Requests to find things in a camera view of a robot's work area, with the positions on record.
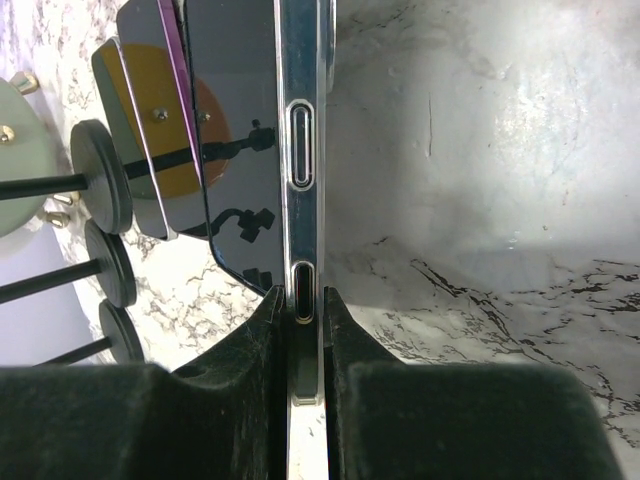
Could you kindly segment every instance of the side button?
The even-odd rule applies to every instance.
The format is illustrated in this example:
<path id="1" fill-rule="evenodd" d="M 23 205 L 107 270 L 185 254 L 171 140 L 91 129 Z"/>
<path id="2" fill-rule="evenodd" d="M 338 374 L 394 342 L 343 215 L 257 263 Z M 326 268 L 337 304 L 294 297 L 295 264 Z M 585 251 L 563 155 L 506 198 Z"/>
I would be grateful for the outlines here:
<path id="1" fill-rule="evenodd" d="M 293 184 L 308 188 L 313 183 L 313 113 L 304 104 L 296 104 L 291 112 L 291 171 Z"/>

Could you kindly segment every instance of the metal stand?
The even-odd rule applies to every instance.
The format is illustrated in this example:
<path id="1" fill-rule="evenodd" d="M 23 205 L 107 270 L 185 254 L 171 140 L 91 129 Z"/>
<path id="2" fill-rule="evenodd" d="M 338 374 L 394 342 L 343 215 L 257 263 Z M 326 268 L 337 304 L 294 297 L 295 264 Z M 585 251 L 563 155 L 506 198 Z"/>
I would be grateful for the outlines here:
<path id="1" fill-rule="evenodd" d="M 111 303 L 133 305 L 135 277 L 120 237 L 104 233 L 93 220 L 87 221 L 84 234 L 91 260 L 0 287 L 0 304 L 95 275 Z"/>
<path id="2" fill-rule="evenodd" d="M 100 229 L 118 234 L 131 228 L 129 185 L 107 129 L 98 120 L 82 121 L 70 143 L 74 175 L 0 182 L 0 200 L 82 191 Z"/>
<path id="3" fill-rule="evenodd" d="M 99 312 L 104 338 L 40 365 L 71 365 L 105 350 L 111 350 L 116 363 L 144 362 L 140 339 L 127 311 L 103 300 Z"/>

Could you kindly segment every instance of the silver metal frame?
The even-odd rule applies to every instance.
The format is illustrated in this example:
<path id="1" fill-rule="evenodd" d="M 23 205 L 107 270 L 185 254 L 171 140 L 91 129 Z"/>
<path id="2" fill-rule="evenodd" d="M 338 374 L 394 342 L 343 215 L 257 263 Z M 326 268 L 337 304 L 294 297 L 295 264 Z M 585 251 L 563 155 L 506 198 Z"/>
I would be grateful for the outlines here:
<path id="1" fill-rule="evenodd" d="M 294 404 L 321 401 L 323 396 L 322 321 L 324 307 L 324 173 L 325 116 L 330 74 L 332 0 L 274 0 L 278 114 L 282 171 L 282 210 L 287 309 L 291 313 L 289 390 Z M 296 185 L 292 111 L 309 110 L 311 132 L 308 185 Z M 313 318 L 296 319 L 297 265 L 314 271 Z M 312 335 L 315 341 L 309 341 Z"/>

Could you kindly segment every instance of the gold knob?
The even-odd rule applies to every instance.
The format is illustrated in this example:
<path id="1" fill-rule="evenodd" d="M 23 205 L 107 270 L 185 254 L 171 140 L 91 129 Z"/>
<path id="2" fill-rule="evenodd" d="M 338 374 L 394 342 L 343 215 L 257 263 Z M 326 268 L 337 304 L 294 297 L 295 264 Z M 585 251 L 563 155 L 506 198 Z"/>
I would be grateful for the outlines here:
<path id="1" fill-rule="evenodd" d="M 71 217 L 64 212 L 45 212 L 44 221 L 58 229 L 62 229 L 69 225 Z"/>
<path id="2" fill-rule="evenodd" d="M 16 138 L 16 134 L 11 127 L 0 125 L 0 143 L 3 145 L 10 143 Z"/>

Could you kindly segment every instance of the marble countertop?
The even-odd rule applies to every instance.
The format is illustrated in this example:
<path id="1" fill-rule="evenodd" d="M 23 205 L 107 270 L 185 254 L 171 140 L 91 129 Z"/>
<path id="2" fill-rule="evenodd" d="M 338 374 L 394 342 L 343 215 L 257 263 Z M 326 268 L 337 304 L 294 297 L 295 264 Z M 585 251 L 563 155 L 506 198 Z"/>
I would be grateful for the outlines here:
<path id="1" fill-rule="evenodd" d="M 106 124 L 89 57 L 123 3 L 0 0 L 0 74 L 38 75 L 61 171 L 71 127 Z M 640 479 L 640 6 L 515 3 L 339 1 L 328 277 L 408 362 L 570 369 Z M 86 212 L 70 213 L 57 235 L 77 263 Z M 123 238 L 150 361 L 182 365 L 259 302 L 205 242 Z M 75 286 L 97 337 L 99 288 Z"/>

